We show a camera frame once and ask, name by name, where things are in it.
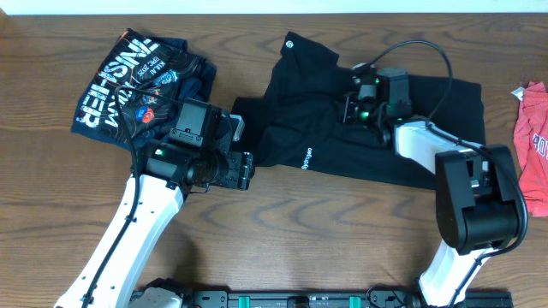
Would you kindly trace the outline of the black t-shirt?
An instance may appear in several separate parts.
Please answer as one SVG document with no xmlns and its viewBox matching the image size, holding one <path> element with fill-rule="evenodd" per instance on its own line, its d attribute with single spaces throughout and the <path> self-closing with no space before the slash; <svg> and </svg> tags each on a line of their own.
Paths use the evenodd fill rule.
<svg viewBox="0 0 548 308">
<path fill-rule="evenodd" d="M 261 98 L 237 98 L 232 111 L 245 128 L 237 151 L 260 167 L 278 164 L 330 175 L 432 189 L 433 174 L 384 148 L 371 128 L 344 124 L 343 96 L 355 89 L 352 68 L 320 43 L 289 32 Z M 412 112 L 446 133 L 485 143 L 481 86 L 410 75 Z"/>
</svg>

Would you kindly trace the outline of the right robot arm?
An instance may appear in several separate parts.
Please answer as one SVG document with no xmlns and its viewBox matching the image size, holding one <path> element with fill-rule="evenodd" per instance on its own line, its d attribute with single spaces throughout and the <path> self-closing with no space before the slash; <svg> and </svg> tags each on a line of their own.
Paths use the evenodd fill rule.
<svg viewBox="0 0 548 308">
<path fill-rule="evenodd" d="M 418 163 L 435 177 L 435 210 L 442 241 L 412 291 L 369 289 L 369 307 L 511 307 L 506 292 L 470 292 L 490 258 L 513 251 L 527 232 L 527 207 L 504 145 L 467 142 L 415 115 L 402 68 L 353 67 L 342 122 L 362 124 L 381 146 Z"/>
</svg>

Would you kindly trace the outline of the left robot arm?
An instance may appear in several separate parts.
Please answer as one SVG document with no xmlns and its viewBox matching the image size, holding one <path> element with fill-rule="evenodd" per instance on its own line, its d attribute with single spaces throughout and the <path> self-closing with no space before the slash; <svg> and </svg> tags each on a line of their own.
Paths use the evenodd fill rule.
<svg viewBox="0 0 548 308">
<path fill-rule="evenodd" d="M 253 156 L 232 151 L 245 123 L 209 103 L 182 103 L 165 139 L 151 139 L 132 167 L 121 203 L 93 255 L 56 305 L 69 307 L 189 307 L 189 291 L 161 281 L 135 286 L 160 235 L 191 193 L 217 186 L 247 190 Z"/>
</svg>

